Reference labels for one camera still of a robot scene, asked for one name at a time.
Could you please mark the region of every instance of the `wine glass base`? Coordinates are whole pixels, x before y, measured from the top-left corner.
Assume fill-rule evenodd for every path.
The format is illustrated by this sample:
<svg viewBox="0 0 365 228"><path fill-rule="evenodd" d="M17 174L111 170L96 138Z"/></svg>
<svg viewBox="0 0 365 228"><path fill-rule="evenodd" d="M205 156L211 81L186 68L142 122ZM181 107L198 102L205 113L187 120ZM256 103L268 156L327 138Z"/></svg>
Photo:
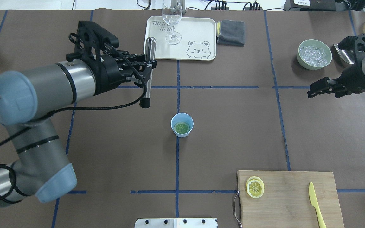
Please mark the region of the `wine glass base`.
<svg viewBox="0 0 365 228"><path fill-rule="evenodd" d="M174 32L174 34L175 34L175 37L172 37L173 32L169 32L169 33L167 33L167 35L165 35L165 41L168 44L176 45L181 42L181 34L178 32Z"/></svg>

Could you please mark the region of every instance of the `light blue joint cap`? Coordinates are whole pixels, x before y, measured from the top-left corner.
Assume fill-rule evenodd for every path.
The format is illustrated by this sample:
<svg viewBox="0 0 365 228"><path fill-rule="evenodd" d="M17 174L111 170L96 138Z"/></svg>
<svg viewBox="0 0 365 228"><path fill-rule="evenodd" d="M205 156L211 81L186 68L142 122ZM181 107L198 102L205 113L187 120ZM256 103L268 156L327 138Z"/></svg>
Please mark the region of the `light blue joint cap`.
<svg viewBox="0 0 365 228"><path fill-rule="evenodd" d="M33 119L37 95L29 79L18 71L0 74L0 123L9 126Z"/></svg>
<svg viewBox="0 0 365 228"><path fill-rule="evenodd" d="M73 164L69 163L54 176L52 176L39 190L36 197L42 203L47 203L65 195L75 188L77 178L73 169Z"/></svg>

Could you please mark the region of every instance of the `plastic cup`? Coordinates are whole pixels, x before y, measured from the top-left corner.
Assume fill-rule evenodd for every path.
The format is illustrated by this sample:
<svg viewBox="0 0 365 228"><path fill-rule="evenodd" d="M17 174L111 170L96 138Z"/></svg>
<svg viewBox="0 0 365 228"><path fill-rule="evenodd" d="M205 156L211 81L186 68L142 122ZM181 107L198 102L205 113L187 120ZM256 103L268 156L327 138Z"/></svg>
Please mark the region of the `plastic cup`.
<svg viewBox="0 0 365 228"><path fill-rule="evenodd" d="M324 52L326 53L326 61L328 62L326 65L324 66L312 66L310 64L308 64L307 62L305 62L301 56L300 56L300 53L299 53L299 48L301 46L316 46L317 48L323 48ZM297 60L298 62L300 63L301 66L303 66L304 68L308 69L308 70L318 70L318 69L321 69L321 68L324 68L325 66L329 65L330 62L332 61L332 52L330 51L329 47L322 43L321 41L319 40L313 40L313 39L310 39L310 40L305 40L303 41L299 46L298 46L298 50L297 50Z"/></svg>
<svg viewBox="0 0 365 228"><path fill-rule="evenodd" d="M176 125L176 123L178 123L178 122L187 123L189 126L189 131L187 131L187 133L185 133L185 134L177 133L174 130L174 125ZM175 135L180 138L186 137L192 131L193 128L194 128L194 120L187 113L178 113L178 114L174 115L174 117L171 119L171 129L173 129Z"/></svg>

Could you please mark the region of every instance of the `wooden cutting board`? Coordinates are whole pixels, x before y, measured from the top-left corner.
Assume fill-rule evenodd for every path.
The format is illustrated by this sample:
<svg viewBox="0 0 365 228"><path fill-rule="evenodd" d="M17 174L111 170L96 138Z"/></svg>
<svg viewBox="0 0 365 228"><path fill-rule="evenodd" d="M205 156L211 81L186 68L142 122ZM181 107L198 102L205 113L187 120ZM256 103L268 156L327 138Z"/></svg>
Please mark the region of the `wooden cutting board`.
<svg viewBox="0 0 365 228"><path fill-rule="evenodd" d="M309 200L310 182L326 227L344 228L333 172L239 170L237 176L243 228L319 228ZM258 199L246 192L246 180L251 176L258 176L265 185Z"/></svg>

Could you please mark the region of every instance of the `white mounting plate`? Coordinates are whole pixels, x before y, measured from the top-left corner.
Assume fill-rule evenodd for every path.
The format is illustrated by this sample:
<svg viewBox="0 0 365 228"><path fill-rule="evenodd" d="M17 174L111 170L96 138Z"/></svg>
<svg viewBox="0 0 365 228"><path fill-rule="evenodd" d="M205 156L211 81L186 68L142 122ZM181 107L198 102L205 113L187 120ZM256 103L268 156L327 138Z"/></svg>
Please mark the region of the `white mounting plate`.
<svg viewBox="0 0 365 228"><path fill-rule="evenodd" d="M217 218L146 218L138 219L135 228L218 228L217 221Z"/></svg>
<svg viewBox="0 0 365 228"><path fill-rule="evenodd" d="M216 56L216 23L210 18L183 17L175 26L181 34L181 42L170 45L165 36L171 31L163 17L152 16L147 19L146 40L156 39L156 59L182 59L210 61Z"/></svg>

